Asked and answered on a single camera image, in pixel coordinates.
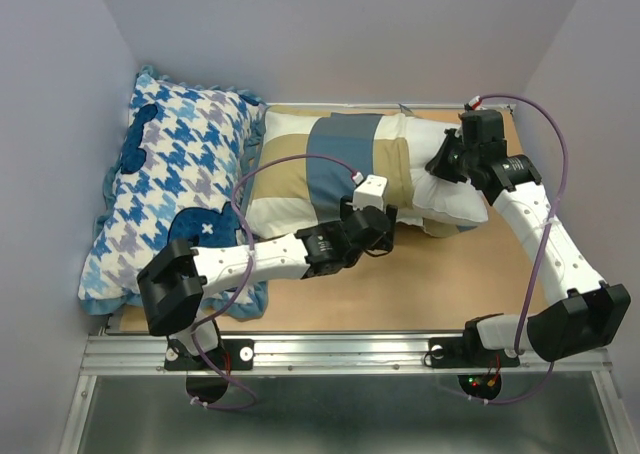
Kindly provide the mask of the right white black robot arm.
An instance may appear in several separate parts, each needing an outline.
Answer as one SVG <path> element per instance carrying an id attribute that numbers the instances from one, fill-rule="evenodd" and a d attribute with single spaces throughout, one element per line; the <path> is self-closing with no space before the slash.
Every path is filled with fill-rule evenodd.
<path id="1" fill-rule="evenodd" d="M 581 254 L 549 201 L 531 160 L 509 155 L 503 116 L 467 109 L 426 166 L 435 177 L 470 182 L 507 222 L 533 263 L 547 308 L 523 317 L 496 314 L 466 323 L 463 358 L 482 364 L 498 350 L 532 351 L 547 362 L 609 345 L 630 306 L 621 285 L 605 281 Z"/>

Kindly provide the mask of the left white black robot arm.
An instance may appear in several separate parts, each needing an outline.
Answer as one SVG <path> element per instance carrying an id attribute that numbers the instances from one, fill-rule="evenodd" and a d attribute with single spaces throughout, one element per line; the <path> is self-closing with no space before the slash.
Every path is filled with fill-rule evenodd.
<path id="1" fill-rule="evenodd" d="M 137 276 L 149 334 L 178 340 L 199 367 L 215 366 L 223 345 L 202 301 L 228 290 L 277 279 L 334 275 L 368 251 L 393 249 L 398 208 L 344 203 L 337 221 L 257 243 L 253 248 L 193 246 L 171 241 Z"/>

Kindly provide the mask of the blue tan white patchwork pillow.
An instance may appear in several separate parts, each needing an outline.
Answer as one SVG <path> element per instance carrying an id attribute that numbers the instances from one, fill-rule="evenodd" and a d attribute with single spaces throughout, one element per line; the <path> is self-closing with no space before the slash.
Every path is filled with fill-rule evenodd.
<path id="1" fill-rule="evenodd" d="M 413 194 L 403 136 L 406 115 L 416 116 L 407 111 L 303 115 L 270 107 L 260 127 L 257 173 L 243 198 L 251 231 L 267 239 L 339 219 L 341 198 L 354 190 L 352 170 L 388 179 L 384 200 L 398 207 L 398 221 L 434 237 L 468 229 L 402 216 Z"/>

